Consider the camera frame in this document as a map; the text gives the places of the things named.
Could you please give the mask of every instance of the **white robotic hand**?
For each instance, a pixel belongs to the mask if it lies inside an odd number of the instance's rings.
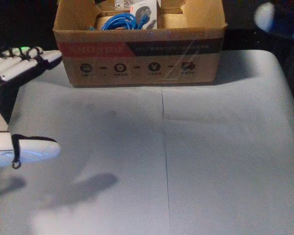
[[[294,38],[294,0],[271,0],[258,7],[255,23],[262,30]]]
[[[11,48],[0,53],[0,94],[52,69],[61,60],[58,50],[44,52],[40,47]],[[18,169],[24,163],[52,159],[59,153],[60,145],[53,139],[0,132],[0,167]]]

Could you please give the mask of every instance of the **gray tabletop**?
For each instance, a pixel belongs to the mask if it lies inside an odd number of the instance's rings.
[[[294,100],[276,58],[224,51],[216,84],[20,89],[9,130],[58,159],[0,169],[0,235],[294,234]]]

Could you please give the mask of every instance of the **table surface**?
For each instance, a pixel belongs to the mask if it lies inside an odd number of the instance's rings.
[[[12,133],[58,159],[0,169],[0,235],[294,234],[294,100],[276,58],[224,51],[216,84],[19,91]]]

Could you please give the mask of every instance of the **blue cable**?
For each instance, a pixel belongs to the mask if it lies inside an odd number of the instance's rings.
[[[110,18],[101,28],[101,30],[111,30],[116,28],[142,29],[143,25],[149,21],[147,14],[143,15],[139,24],[136,24],[136,17],[130,13],[122,13]]]

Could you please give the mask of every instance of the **circular icon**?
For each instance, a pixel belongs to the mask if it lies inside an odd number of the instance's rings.
[[[79,68],[83,72],[91,72],[91,71],[93,71],[93,67],[90,64],[82,64]]]
[[[116,64],[114,66],[114,70],[116,72],[125,72],[126,71],[126,66],[124,64]]]
[[[151,63],[151,64],[148,65],[148,69],[150,71],[156,72],[156,71],[159,71],[161,69],[161,66],[157,62],[153,62],[153,63]]]

